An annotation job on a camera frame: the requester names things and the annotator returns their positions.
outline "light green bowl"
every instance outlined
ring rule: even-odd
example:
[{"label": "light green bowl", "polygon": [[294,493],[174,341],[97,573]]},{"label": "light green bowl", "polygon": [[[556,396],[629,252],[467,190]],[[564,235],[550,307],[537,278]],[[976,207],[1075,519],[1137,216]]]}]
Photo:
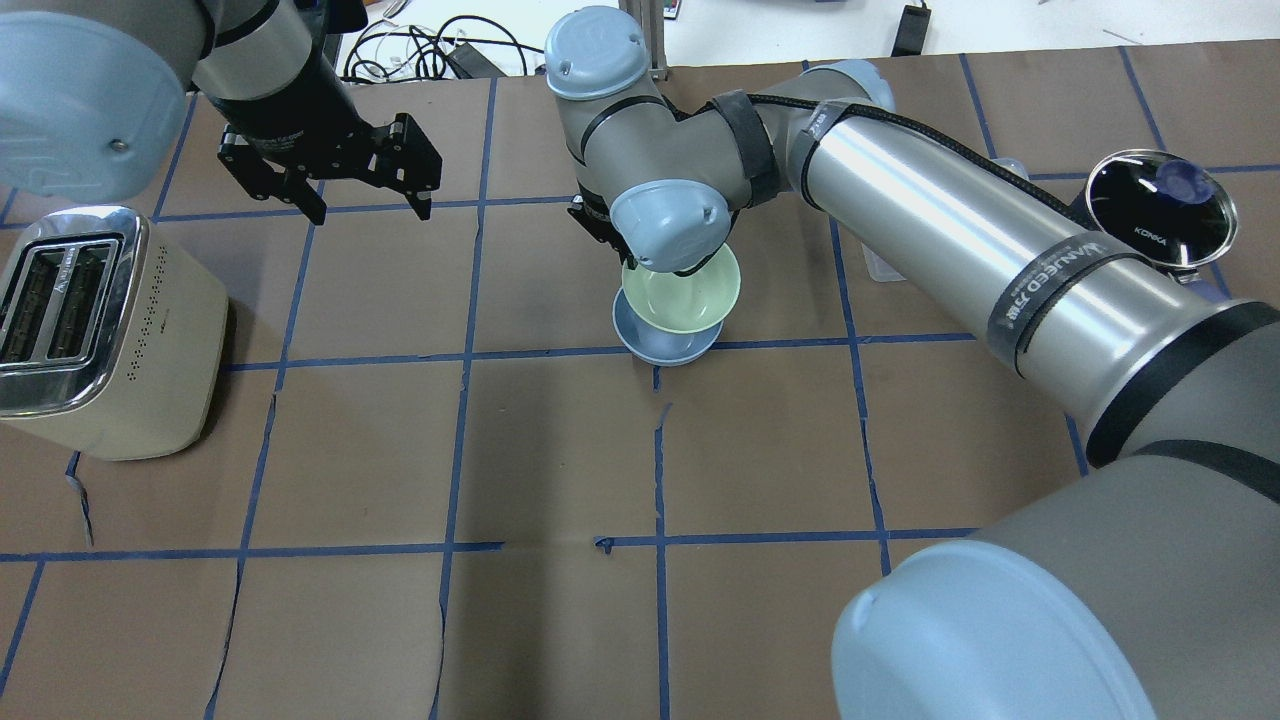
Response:
[{"label": "light green bowl", "polygon": [[669,333],[696,333],[723,320],[737,302],[742,273],[728,245],[687,278],[637,266],[622,269],[622,292],[644,322]]}]

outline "blue bowl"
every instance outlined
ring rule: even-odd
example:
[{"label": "blue bowl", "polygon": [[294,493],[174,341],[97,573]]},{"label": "blue bowl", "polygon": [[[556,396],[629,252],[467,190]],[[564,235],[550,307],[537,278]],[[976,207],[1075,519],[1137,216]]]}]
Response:
[{"label": "blue bowl", "polygon": [[636,357],[650,365],[672,368],[692,363],[710,350],[724,323],[696,333],[668,333],[640,319],[622,291],[613,296],[613,331]]}]

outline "white floor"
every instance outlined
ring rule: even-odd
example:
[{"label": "white floor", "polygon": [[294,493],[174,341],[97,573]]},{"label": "white floor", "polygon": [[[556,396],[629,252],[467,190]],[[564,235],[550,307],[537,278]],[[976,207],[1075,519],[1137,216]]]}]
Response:
[{"label": "white floor", "polygon": [[[884,56],[904,1],[916,0],[682,0],[680,18],[666,23],[667,60],[727,65]],[[552,24],[584,4],[608,3],[410,0],[396,22],[435,28],[456,14],[485,15],[540,47]],[[380,17],[388,5],[372,5],[370,17]],[[1276,0],[933,0],[929,8],[928,54],[1280,37]],[[499,37],[479,23],[457,27],[472,37]],[[397,47],[392,38],[378,58],[397,53],[403,54],[403,44]],[[518,74],[513,51],[493,49],[486,55]]]}]

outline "toaster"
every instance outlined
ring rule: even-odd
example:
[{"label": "toaster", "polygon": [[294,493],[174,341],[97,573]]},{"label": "toaster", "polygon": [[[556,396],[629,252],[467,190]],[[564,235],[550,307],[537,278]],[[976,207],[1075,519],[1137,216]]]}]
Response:
[{"label": "toaster", "polygon": [[227,291],[145,217],[46,215],[18,237],[0,292],[0,423],[102,460],[200,436]]}]

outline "toaster slot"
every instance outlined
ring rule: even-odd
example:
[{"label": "toaster slot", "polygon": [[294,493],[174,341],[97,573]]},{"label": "toaster slot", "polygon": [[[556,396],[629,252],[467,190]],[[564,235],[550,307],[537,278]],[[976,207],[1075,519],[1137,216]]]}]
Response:
[{"label": "toaster slot", "polygon": [[65,255],[64,249],[42,250],[31,255],[22,291],[9,305],[12,322],[4,347],[0,348],[0,363],[31,360]]},{"label": "toaster slot", "polygon": [[49,346],[50,359],[76,357],[83,352],[84,338],[90,334],[93,318],[97,314],[99,297],[102,295],[102,277],[111,247],[81,247],[72,265],[72,275],[67,282],[67,297],[54,325],[54,340]]}]

